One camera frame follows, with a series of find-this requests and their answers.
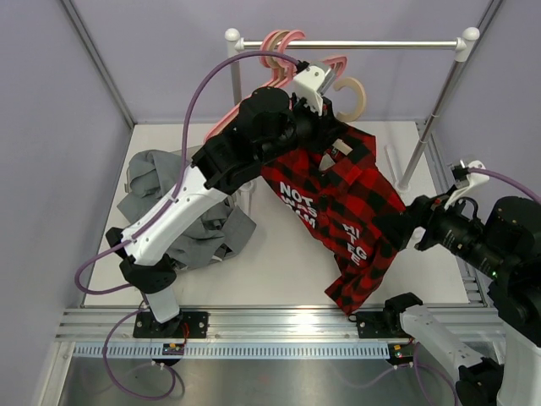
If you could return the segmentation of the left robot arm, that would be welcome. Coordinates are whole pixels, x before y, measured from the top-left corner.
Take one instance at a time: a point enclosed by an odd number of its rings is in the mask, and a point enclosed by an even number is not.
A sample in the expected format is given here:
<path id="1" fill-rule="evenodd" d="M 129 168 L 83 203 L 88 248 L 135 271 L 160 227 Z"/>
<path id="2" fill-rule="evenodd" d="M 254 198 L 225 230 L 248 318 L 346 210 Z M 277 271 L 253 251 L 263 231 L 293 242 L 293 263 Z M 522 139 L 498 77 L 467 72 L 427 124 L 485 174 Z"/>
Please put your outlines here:
<path id="1" fill-rule="evenodd" d="M 259 177 L 263 166 L 301 147 L 317 151 L 330 146 L 348 120 L 319 92 L 288 95 L 261 87 L 195 152 L 179 184 L 137 222 L 107 231 L 107 242 L 122 259 L 123 278 L 146 297 L 151 325 L 160 335 L 172 337 L 182 325 L 171 289 L 177 276 L 167 254 L 173 241 L 211 207 Z"/>

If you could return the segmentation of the grey shirt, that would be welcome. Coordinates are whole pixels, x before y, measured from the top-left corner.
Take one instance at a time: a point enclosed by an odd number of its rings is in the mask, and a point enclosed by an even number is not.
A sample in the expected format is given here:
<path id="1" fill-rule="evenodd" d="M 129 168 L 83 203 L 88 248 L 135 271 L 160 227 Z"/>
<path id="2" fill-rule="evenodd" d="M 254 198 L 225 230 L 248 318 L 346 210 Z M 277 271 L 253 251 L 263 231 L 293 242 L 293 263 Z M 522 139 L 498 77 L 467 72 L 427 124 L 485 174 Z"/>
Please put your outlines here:
<path id="1" fill-rule="evenodd" d="M 182 157 L 147 150 L 128 163 L 128 193 L 118 210 L 135 225 L 175 186 Z M 194 270 L 238 255 L 251 239 L 256 223 L 228 197 L 195 219 L 168 247 L 167 254 L 180 270 Z"/>

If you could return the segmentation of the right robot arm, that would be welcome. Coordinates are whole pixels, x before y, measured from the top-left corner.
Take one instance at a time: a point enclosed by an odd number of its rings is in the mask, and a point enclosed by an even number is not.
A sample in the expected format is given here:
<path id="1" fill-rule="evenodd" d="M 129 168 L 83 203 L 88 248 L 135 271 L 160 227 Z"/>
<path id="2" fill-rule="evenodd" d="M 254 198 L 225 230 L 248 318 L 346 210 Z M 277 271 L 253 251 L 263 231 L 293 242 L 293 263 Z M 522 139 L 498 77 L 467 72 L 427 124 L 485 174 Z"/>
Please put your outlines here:
<path id="1" fill-rule="evenodd" d="M 496 201 L 487 222 L 446 207 L 446 195 L 419 196 L 399 214 L 374 224 L 397 250 L 404 250 L 416 228 L 424 235 L 419 251 L 447 249 L 489 277 L 488 296 L 505 328 L 502 364 L 470 349 L 439 323 L 415 294 L 385 302 L 382 320 L 394 336 L 416 339 L 455 382 L 464 405 L 540 403 L 540 204 L 518 196 Z"/>

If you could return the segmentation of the red black plaid shirt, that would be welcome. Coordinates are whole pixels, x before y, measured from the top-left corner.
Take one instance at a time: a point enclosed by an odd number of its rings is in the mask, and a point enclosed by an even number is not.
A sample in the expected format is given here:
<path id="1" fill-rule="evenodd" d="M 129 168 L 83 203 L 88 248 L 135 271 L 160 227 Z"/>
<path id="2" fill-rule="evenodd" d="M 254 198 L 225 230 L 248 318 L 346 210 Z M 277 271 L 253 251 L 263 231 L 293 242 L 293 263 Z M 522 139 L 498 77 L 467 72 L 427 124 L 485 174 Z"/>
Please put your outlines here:
<path id="1" fill-rule="evenodd" d="M 405 205 L 376 166 L 376 138 L 343 124 L 350 152 L 297 149 L 264 166 L 262 178 L 335 258 L 340 275 L 325 294 L 350 315 L 381 285 L 397 251 L 374 225 Z"/>

